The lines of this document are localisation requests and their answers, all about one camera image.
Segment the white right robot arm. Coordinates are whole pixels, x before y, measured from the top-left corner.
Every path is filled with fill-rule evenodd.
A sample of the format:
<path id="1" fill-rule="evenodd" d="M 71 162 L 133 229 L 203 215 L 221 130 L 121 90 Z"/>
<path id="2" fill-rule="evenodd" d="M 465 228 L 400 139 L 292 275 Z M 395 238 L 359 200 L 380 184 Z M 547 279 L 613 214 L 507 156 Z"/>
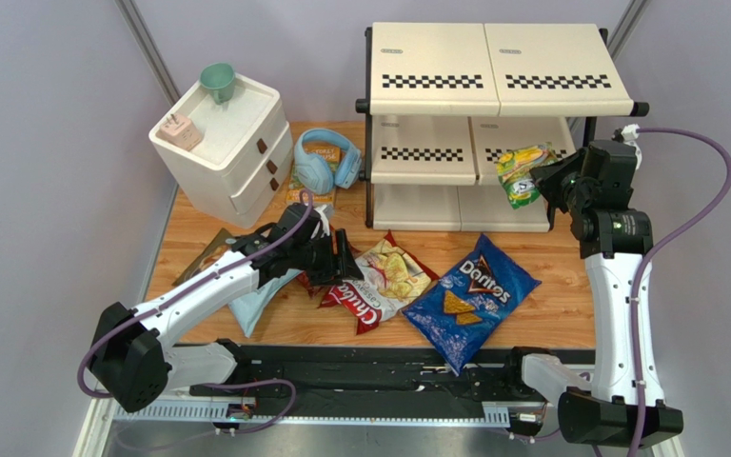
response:
<path id="1" fill-rule="evenodd" d="M 560 433 L 572 444 L 637 450 L 684 428 L 654 367 L 646 258 L 653 233 L 647 214 L 630 206 L 637 167 L 635 147 L 596 140 L 531 172 L 548 205 L 571 217 L 592 291 L 596 355 L 585 380 L 548 350 L 525 349 L 517 382 L 556 407 Z"/>

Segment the blue Doritos chips bag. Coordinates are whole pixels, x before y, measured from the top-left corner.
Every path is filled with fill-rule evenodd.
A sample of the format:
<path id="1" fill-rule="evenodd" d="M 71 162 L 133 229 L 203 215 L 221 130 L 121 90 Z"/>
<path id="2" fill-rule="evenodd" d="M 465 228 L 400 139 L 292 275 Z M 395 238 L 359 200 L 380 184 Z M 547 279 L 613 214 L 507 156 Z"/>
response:
<path id="1" fill-rule="evenodd" d="M 402 310 L 455 375 L 541 281 L 481 234 L 474 248 Z"/>

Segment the pink power adapter cube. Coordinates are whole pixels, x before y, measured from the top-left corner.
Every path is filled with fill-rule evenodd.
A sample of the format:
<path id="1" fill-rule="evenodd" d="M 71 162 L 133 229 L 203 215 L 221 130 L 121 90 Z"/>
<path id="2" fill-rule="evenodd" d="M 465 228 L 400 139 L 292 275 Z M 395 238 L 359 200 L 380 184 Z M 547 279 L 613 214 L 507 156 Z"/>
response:
<path id="1" fill-rule="evenodd" d="M 186 151 L 191 151 L 204 139 L 192 120 L 180 113 L 169 114 L 155 136 Z"/>

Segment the red Doritos chips bag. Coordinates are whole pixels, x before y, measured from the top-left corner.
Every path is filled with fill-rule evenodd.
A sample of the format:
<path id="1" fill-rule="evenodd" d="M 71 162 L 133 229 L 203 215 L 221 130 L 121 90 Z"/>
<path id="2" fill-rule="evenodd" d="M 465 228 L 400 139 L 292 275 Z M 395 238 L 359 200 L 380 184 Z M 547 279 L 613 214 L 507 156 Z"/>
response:
<path id="1" fill-rule="evenodd" d="M 334 288 L 334 285 L 312 286 L 304 271 L 297 275 L 295 280 L 305 289 L 309 298 L 323 298 L 332 288 Z"/>

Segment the white three-drawer cabinet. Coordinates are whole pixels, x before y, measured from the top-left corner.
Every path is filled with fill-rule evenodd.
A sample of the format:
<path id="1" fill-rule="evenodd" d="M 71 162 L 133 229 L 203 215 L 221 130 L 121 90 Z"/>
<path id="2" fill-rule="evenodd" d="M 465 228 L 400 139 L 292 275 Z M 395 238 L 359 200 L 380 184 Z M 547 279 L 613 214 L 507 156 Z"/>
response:
<path id="1" fill-rule="evenodd" d="M 190 118 L 203 133 L 191 151 L 155 136 L 171 113 Z M 195 83 L 148 139 L 195 209 L 243 229 L 256 225 L 292 168 L 293 139 L 279 91 L 243 75 L 222 105 Z"/>

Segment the orange green book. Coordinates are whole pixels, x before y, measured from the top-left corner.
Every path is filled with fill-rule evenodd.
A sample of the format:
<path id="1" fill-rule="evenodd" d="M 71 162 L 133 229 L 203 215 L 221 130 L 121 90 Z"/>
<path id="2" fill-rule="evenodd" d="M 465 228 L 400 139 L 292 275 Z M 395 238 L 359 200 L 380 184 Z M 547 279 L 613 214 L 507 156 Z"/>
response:
<path id="1" fill-rule="evenodd" d="M 332 172 L 332 176 L 335 176 L 335 173 L 337 171 L 338 165 L 342 159 L 342 152 L 341 149 L 337 146 L 334 146 L 329 143 L 323 143 L 323 142 L 310 142 L 307 144 L 304 144 L 304 150 L 307 153 L 315 153 L 319 154 L 321 157 L 323 157 L 326 160 L 326 163 L 329 166 L 329 169 Z M 300 192 L 305 189 L 305 186 L 302 184 L 302 182 L 299 179 L 299 173 L 298 173 L 298 166 L 293 163 L 291 174 L 289 177 L 289 181 L 286 188 L 286 196 L 285 196 L 285 202 L 287 204 L 292 203 L 299 203 L 301 201 L 300 199 Z M 315 206 L 320 205 L 334 205 L 336 200 L 336 192 L 337 188 L 333 187 L 332 190 L 325 194 L 320 194 L 315 192 L 314 190 L 311 191 L 313 195 L 313 203 Z"/>

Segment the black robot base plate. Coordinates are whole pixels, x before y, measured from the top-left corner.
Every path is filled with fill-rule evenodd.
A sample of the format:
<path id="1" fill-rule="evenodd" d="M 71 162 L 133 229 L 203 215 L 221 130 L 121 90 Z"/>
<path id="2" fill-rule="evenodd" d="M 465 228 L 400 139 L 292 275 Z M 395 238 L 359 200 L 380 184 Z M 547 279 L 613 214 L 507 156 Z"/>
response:
<path id="1" fill-rule="evenodd" d="M 501 389 L 521 399 L 540 395 L 513 387 L 505 367 L 510 352 L 508 348 L 482 349 L 460 375 L 455 375 L 432 348 L 243 346 L 242 364 L 230 381 L 248 384 L 248 388 L 239 390 L 241 396 L 251 389 L 271 386 L 253 385 L 271 379 L 287 380 L 297 391 L 304 387 L 406 391 L 423 384 L 465 389 L 469 383 L 486 382 L 482 391 Z"/>

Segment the light blue snack bag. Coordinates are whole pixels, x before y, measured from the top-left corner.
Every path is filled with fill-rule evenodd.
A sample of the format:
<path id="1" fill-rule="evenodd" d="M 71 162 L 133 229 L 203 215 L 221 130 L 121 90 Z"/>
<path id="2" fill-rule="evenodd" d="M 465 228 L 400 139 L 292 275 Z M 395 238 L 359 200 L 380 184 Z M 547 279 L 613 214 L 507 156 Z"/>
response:
<path id="1" fill-rule="evenodd" d="M 264 313 L 267 304 L 286 284 L 301 273 L 298 269 L 290 269 L 286 275 L 269 281 L 261 288 L 233 300 L 228 308 L 236 319 L 246 338 L 252 336 L 257 323 Z"/>

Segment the green Foxs snack bag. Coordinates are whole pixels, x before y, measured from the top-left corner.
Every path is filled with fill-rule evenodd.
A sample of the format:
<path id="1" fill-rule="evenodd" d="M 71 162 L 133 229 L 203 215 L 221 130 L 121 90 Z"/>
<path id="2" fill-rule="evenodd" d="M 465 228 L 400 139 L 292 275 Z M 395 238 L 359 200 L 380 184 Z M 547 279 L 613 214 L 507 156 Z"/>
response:
<path id="1" fill-rule="evenodd" d="M 531 170 L 558 161 L 550 142 L 504 152 L 495 164 L 497 177 L 504 188 L 509 205 L 521 209 L 540 196 Z"/>

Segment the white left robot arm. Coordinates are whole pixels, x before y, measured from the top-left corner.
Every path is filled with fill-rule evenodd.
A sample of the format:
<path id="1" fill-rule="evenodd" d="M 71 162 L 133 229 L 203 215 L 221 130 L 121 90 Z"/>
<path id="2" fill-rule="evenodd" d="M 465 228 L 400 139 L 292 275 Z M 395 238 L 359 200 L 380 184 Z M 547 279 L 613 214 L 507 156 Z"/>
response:
<path id="1" fill-rule="evenodd" d="M 131 308 L 116 302 L 102 311 L 91 346 L 78 368 L 95 398 L 112 398 L 137 412 L 162 393 L 182 387 L 229 384 L 242 357 L 229 340 L 184 344 L 182 337 L 219 308 L 298 270 L 312 286 L 337 286 L 364 275 L 342 228 L 325 230 L 322 213 L 292 204 L 275 223 L 236 239 L 217 261 L 160 297 Z"/>

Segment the green plastic cup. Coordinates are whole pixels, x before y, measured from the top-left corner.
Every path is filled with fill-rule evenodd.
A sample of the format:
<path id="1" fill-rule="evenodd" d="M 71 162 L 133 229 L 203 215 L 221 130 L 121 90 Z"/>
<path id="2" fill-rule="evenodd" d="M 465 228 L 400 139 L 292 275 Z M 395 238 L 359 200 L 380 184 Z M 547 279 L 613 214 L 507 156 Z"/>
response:
<path id="1" fill-rule="evenodd" d="M 217 105 L 228 102 L 235 92 L 236 73 L 228 63 L 215 63 L 205 67 L 200 74 L 199 83 L 207 90 Z"/>

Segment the white red Chuba chips bag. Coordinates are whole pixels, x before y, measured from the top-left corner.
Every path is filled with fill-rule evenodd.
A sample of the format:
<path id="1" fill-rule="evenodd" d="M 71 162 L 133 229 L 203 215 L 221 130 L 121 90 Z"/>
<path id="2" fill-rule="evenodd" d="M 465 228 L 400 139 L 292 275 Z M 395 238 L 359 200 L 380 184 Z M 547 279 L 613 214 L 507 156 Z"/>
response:
<path id="1" fill-rule="evenodd" d="M 347 309 L 357 319 L 358 335 L 395 317 L 439 280 L 438 274 L 396 242 L 392 232 L 360 253 L 355 262 L 364 278 L 331 287 L 320 306 Z"/>

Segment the brown snack bag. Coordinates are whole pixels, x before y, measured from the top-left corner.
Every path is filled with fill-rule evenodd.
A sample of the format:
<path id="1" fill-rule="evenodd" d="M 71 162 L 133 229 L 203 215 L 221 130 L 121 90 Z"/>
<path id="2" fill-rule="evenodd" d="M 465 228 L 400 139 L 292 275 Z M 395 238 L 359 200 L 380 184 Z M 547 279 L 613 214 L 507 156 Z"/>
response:
<path id="1" fill-rule="evenodd" d="M 221 228 L 204 250 L 171 283 L 177 287 L 215 264 L 235 243 L 236 237 Z"/>

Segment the light blue headphones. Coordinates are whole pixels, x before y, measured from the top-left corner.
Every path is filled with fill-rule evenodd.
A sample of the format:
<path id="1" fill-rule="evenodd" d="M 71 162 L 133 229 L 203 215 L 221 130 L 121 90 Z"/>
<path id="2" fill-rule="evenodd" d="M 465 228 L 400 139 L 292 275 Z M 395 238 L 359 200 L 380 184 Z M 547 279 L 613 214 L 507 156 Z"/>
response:
<path id="1" fill-rule="evenodd" d="M 315 152 L 307 152 L 304 143 L 328 143 L 344 154 L 333 171 L 327 160 Z M 331 129 L 308 129 L 293 149 L 294 162 L 301 184 L 314 194 L 327 194 L 335 188 L 349 189 L 359 179 L 363 155 L 353 142 Z"/>

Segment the cream three-tier shelf rack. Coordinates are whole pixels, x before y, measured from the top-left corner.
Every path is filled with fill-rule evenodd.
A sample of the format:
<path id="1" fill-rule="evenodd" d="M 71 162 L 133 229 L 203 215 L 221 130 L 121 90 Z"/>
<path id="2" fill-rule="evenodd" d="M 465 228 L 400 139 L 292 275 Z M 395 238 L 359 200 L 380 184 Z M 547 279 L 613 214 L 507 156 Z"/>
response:
<path id="1" fill-rule="evenodd" d="M 365 224 L 379 230 L 547 232 L 544 201 L 508 203 L 514 149 L 576 146 L 599 117 L 644 117 L 592 24 L 379 22 L 366 31 Z"/>

